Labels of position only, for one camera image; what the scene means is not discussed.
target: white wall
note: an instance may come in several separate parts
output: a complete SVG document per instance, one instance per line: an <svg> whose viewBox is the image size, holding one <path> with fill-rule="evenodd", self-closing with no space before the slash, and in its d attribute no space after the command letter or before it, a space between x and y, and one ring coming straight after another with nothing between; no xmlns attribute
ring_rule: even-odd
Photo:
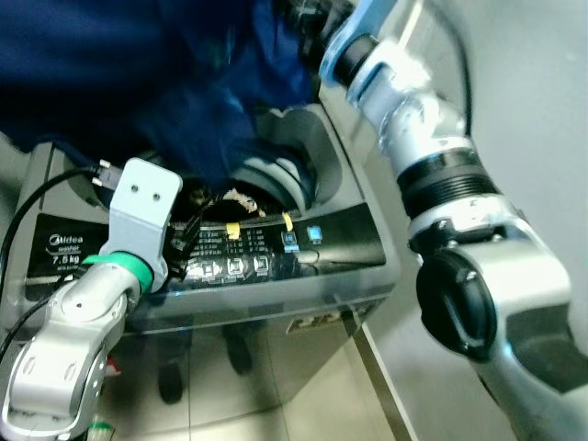
<svg viewBox="0 0 588 441"><path fill-rule="evenodd" d="M585 0L438 3L469 46L473 139L482 160L568 268L574 331L588 348ZM457 58L430 15L422 15L408 49L427 62L438 90L460 105ZM390 167L374 152L373 130L342 106L341 91L322 96L373 177L401 251L403 279L368 329L416 434L422 441L513 440L468 363L437 345L421 325L417 268L405 247L407 219Z"/></svg>

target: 7.5kg label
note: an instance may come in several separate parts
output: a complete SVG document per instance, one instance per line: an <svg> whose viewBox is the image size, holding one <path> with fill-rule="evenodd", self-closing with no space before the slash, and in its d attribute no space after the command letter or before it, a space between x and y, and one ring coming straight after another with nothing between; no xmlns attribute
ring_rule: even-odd
<svg viewBox="0 0 588 441"><path fill-rule="evenodd" d="M41 213L35 225L27 278L70 274L86 257L97 254L107 239L106 224Z"/></svg>

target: yellow sticker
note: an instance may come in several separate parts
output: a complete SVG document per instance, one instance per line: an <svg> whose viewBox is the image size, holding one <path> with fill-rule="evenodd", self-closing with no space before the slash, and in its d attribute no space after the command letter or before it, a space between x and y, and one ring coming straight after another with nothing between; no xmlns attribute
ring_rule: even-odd
<svg viewBox="0 0 588 441"><path fill-rule="evenodd" d="M286 231L291 232L292 230L294 230L294 224L292 224L292 219L290 218L290 215L284 212L282 213L282 217L286 222Z"/></svg>
<svg viewBox="0 0 588 441"><path fill-rule="evenodd" d="M239 240L239 236L241 235L241 227L239 226L239 222L227 223L227 234L229 235L229 239L232 241Z"/></svg>

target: washing machine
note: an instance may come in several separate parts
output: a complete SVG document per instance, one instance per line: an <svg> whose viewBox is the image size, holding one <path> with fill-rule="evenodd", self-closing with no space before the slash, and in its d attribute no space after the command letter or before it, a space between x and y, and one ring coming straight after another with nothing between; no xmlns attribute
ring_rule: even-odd
<svg viewBox="0 0 588 441"><path fill-rule="evenodd" d="M259 140L288 146L289 153L249 158L235 183L262 189L285 209L237 222L218 213L202 216L185 272L141 299L114 354L115 360L134 358L155 342L150 359L160 365L163 398L173 402L176 365L189 353L193 426L291 400L391 294L400 275L367 177L350 162L323 107L270 110L257 117L256 128ZM51 144L40 145L20 201L73 166ZM49 191L14 241L2 326L9 328L50 295L55 281L96 254L106 239L107 202L86 178ZM20 339L42 322L39 311Z"/></svg>

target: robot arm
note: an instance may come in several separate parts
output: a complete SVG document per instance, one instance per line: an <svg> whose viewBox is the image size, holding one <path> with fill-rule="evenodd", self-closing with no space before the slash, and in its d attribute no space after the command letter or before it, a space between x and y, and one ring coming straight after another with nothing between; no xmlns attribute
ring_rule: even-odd
<svg viewBox="0 0 588 441"><path fill-rule="evenodd" d="M181 186L161 167L127 162L101 255L86 259L87 272L53 294L45 323L12 368L0 421L4 439L61 441L87 430L126 314L167 277L164 235Z"/></svg>
<svg viewBox="0 0 588 441"><path fill-rule="evenodd" d="M347 87L390 159L422 262L424 326L470 360L520 439L588 439L588 358L568 331L568 275L494 185L425 68L372 37L393 4L362 1L323 44L320 73Z"/></svg>

